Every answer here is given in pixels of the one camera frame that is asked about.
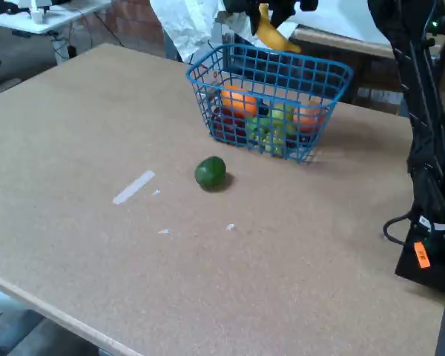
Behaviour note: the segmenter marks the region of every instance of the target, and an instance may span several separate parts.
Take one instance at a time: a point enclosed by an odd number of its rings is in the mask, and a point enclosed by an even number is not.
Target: lime
[[[203,189],[213,189],[224,182],[225,163],[216,156],[202,161],[194,170],[194,179]]]

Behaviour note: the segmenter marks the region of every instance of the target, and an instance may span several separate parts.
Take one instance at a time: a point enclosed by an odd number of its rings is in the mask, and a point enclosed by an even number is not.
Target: orange label
[[[421,265],[421,268],[430,267],[430,261],[427,257],[427,252],[425,251],[423,243],[414,243],[414,250],[417,255],[418,264]]]

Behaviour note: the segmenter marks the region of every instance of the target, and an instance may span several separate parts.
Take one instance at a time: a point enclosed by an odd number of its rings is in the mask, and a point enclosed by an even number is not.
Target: cable
[[[92,47],[94,47],[94,42],[93,42],[93,38],[92,38],[92,33],[90,31],[90,25],[89,25],[88,18],[77,7],[69,7],[68,6],[68,8],[69,8],[69,10],[74,10],[74,11],[77,11],[78,13],[80,13],[82,15],[82,18],[84,19],[84,21],[86,21],[86,28],[88,29],[89,39],[90,39],[89,49],[91,49]],[[51,11],[51,12],[63,12],[63,11],[69,11],[69,10],[68,9],[63,9],[63,10],[49,9],[48,11]]]
[[[384,226],[383,226],[383,233],[386,239],[388,239],[391,243],[397,243],[398,245],[404,246],[404,243],[400,241],[399,239],[396,239],[395,237],[389,235],[389,232],[387,231],[389,227],[395,223],[399,223],[402,220],[409,219],[410,211],[408,213],[405,213],[404,215],[401,215],[399,217],[395,217],[391,220],[388,220]]]
[[[118,41],[119,45],[125,48],[125,46],[120,42],[119,37],[117,37],[116,34],[112,32],[112,30],[105,24],[105,22],[100,17],[98,17],[96,13],[94,13],[94,16],[101,22],[102,26],[104,26],[107,31],[109,31],[109,33]]]

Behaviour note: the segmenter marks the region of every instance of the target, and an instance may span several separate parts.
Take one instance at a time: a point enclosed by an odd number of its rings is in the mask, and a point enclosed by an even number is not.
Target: table leg
[[[54,56],[56,57],[56,63],[58,65],[66,62],[69,59],[69,53],[67,52],[67,43],[68,40],[63,39],[61,36],[57,36],[52,41]]]
[[[63,27],[60,30],[53,31],[51,33],[51,43],[54,48],[54,56],[56,57],[56,63],[58,65],[69,60],[69,52],[67,46],[70,44],[70,36],[72,35],[73,24],[69,24],[67,27]]]

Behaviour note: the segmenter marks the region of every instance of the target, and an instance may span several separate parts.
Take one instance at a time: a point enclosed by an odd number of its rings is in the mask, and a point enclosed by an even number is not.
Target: banana
[[[259,5],[260,11],[260,23],[257,29],[257,35],[260,41],[267,47],[273,50],[281,50],[284,52],[295,52],[301,53],[302,49],[299,45],[291,43],[286,39],[282,33],[277,31],[277,29],[271,25],[270,18],[268,17],[268,6],[267,4]]]

